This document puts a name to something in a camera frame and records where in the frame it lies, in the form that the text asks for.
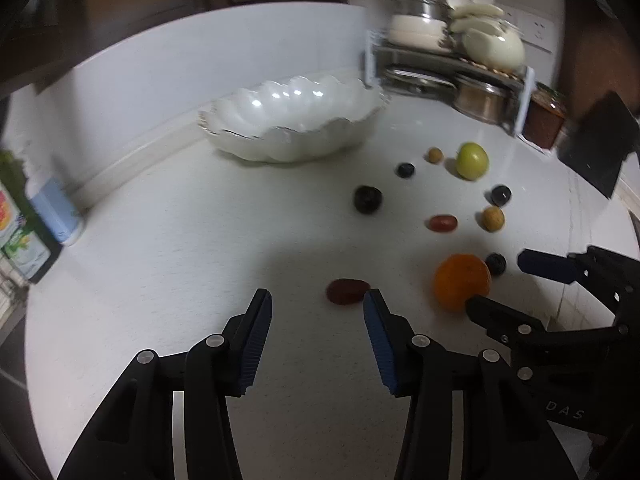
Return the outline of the white wall socket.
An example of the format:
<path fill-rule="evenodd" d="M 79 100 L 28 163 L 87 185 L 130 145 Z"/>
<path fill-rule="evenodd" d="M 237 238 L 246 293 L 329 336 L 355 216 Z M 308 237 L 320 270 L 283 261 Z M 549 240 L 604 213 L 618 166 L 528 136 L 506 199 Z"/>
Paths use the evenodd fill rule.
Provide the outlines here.
<path fill-rule="evenodd" d="M 518 11 L 518 27 L 526 44 L 553 53 L 556 48 L 555 24 L 533 13 Z"/>

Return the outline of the white scalloped porcelain bowl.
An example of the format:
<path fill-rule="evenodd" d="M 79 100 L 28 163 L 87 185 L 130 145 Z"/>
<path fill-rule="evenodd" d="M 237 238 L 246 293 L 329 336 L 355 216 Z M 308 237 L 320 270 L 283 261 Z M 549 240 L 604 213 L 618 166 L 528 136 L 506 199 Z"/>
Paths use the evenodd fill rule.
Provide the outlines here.
<path fill-rule="evenodd" d="M 356 148 L 390 102 L 377 84 L 296 76 L 239 89 L 198 113 L 213 146 L 246 162 L 296 164 Z"/>

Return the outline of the black cutting board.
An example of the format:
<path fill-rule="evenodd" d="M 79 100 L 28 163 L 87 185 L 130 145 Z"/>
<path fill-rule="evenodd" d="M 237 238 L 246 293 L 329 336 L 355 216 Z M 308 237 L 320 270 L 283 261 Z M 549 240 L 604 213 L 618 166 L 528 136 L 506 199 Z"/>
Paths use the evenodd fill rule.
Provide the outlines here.
<path fill-rule="evenodd" d="M 623 162 L 639 154 L 639 124 L 614 91 L 597 100 L 559 148 L 559 160 L 604 197 L 614 194 Z"/>

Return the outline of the red cherry tomato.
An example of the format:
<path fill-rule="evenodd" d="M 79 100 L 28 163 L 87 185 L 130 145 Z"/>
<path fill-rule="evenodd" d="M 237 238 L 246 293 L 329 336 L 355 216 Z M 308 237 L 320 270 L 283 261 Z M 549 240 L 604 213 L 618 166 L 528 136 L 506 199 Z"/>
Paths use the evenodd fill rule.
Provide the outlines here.
<path fill-rule="evenodd" d="M 427 220 L 426 226 L 436 233 L 449 233 L 457 229 L 458 219 L 452 214 L 436 214 Z"/>

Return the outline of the dark red jujube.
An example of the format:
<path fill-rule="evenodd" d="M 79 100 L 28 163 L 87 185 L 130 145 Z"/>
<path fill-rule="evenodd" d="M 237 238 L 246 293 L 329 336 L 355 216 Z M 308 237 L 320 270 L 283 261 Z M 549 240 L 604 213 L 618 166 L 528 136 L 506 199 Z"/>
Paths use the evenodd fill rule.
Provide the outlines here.
<path fill-rule="evenodd" d="M 326 299 L 338 306 L 359 304 L 370 288 L 370 284 L 363 280 L 338 278 L 326 286 Z"/>

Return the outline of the glass jar red sauce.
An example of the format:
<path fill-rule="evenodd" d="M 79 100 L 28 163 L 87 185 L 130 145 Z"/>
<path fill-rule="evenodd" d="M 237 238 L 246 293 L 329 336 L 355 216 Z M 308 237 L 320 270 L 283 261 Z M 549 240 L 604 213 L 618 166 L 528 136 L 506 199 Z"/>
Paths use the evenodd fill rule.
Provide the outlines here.
<path fill-rule="evenodd" d="M 522 135 L 543 150 L 551 150 L 566 121 L 565 96 L 542 82 L 530 96 Z"/>

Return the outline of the white blue lotion bottle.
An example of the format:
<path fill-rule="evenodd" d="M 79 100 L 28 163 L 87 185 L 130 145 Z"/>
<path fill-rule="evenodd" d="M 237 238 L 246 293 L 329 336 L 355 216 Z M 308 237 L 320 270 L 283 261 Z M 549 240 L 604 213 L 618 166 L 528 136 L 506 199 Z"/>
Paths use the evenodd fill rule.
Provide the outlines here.
<path fill-rule="evenodd" d="M 85 221 L 58 179 L 49 169 L 30 158 L 24 159 L 23 168 L 25 195 L 29 203 L 60 244 L 75 244 L 84 230 Z"/>

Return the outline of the cream pot with steel lid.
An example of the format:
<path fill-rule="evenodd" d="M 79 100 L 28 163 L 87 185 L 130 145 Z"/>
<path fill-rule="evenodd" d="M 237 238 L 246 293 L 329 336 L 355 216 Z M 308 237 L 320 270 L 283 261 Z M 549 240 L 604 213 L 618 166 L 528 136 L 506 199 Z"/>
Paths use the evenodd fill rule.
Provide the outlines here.
<path fill-rule="evenodd" d="M 395 11 L 388 28 L 394 46 L 450 53 L 448 23 L 452 9 L 439 0 L 394 0 Z"/>

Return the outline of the white metal kitchen rack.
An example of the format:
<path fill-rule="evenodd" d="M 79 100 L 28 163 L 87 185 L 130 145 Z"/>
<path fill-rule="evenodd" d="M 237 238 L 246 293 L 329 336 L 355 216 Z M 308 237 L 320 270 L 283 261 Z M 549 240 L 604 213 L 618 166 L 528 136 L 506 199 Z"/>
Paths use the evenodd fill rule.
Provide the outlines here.
<path fill-rule="evenodd" d="M 517 72 L 507 74 L 498 70 L 490 70 L 454 54 L 440 54 L 394 46 L 388 41 L 386 32 L 370 30 L 367 32 L 364 43 L 364 82 L 368 86 L 378 82 L 385 87 L 383 84 L 384 70 L 391 65 L 409 67 L 413 70 L 441 76 L 451 80 L 454 84 L 456 84 L 458 75 L 464 75 L 509 90 L 510 98 L 506 104 L 506 112 L 502 122 L 498 125 L 506 129 L 511 136 L 522 134 L 530 96 L 536 86 L 533 67 L 523 66 Z M 436 98 L 436 100 L 451 104 L 454 102 L 456 93 L 453 96 Z"/>

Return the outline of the dark purple grape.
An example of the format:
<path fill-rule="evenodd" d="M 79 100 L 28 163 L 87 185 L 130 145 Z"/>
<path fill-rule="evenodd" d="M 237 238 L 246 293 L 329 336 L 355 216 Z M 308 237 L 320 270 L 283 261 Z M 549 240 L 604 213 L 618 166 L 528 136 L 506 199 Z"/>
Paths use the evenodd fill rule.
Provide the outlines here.
<path fill-rule="evenodd" d="M 511 197 L 512 197 L 511 189 L 504 184 L 496 185 L 489 192 L 489 198 L 491 203 L 494 206 L 499 208 L 506 206 L 506 204 L 510 202 Z"/>

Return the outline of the green apple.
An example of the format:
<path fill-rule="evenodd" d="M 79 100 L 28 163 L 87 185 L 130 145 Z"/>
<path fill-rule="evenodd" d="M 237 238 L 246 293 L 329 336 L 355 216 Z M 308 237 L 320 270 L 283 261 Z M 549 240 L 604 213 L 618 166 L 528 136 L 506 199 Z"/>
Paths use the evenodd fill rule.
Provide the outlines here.
<path fill-rule="evenodd" d="M 484 148 L 474 142 L 460 145 L 456 157 L 456 170 L 460 177 L 476 181 L 483 177 L 489 168 L 489 158 Z"/>

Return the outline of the green colourful carton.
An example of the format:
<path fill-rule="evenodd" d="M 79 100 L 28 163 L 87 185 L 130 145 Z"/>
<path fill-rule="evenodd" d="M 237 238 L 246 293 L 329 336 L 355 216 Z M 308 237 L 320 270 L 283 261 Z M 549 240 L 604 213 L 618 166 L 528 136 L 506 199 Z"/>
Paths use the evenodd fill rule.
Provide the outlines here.
<path fill-rule="evenodd" d="M 62 252 L 61 244 L 25 195 L 17 159 L 1 151 L 1 252 L 21 276 L 37 284 Z"/>

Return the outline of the cream teapot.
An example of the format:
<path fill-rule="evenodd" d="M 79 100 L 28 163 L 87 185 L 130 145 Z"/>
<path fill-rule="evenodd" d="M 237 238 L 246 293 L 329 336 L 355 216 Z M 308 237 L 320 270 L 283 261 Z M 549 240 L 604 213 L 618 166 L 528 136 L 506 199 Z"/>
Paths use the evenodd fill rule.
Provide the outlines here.
<path fill-rule="evenodd" d="M 457 6 L 450 12 L 448 34 L 457 52 L 490 70 L 515 73 L 525 65 L 520 30 L 494 4 Z"/>

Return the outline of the dark plum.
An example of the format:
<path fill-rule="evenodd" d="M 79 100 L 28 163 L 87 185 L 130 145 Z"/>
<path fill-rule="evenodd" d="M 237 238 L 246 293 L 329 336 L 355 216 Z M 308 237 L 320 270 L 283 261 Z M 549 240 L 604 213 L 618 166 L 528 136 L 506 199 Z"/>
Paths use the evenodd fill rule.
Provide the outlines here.
<path fill-rule="evenodd" d="M 360 185 L 356 188 L 352 203 L 360 214 L 374 214 L 383 203 L 383 193 L 374 186 Z"/>

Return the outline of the steel pan lid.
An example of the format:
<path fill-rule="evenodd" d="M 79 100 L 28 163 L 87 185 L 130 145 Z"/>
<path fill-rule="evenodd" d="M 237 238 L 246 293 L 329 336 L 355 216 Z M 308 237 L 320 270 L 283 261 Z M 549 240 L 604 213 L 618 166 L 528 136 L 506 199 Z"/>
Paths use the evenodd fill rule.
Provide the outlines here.
<path fill-rule="evenodd" d="M 453 96 L 457 91 L 456 85 L 449 79 L 399 65 L 386 67 L 383 84 L 390 90 L 425 99 Z"/>

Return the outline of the small brown longan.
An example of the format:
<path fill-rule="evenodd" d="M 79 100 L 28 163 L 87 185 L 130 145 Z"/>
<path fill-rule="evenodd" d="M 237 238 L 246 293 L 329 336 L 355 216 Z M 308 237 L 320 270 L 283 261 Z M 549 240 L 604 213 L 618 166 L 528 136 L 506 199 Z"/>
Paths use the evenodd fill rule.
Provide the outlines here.
<path fill-rule="evenodd" d="M 440 164 L 444 159 L 444 154 L 439 148 L 430 148 L 425 155 L 425 159 L 433 165 Z"/>

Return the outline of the orange mandarin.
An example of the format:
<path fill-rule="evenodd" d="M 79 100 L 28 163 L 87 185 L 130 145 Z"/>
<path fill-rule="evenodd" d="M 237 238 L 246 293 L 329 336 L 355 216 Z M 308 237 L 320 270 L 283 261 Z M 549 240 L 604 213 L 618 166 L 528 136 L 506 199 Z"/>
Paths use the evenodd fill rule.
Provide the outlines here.
<path fill-rule="evenodd" d="M 488 266 L 477 256 L 454 254 L 436 269 L 432 292 L 437 303 L 445 310 L 462 313 L 466 300 L 474 296 L 487 296 L 491 288 Z"/>

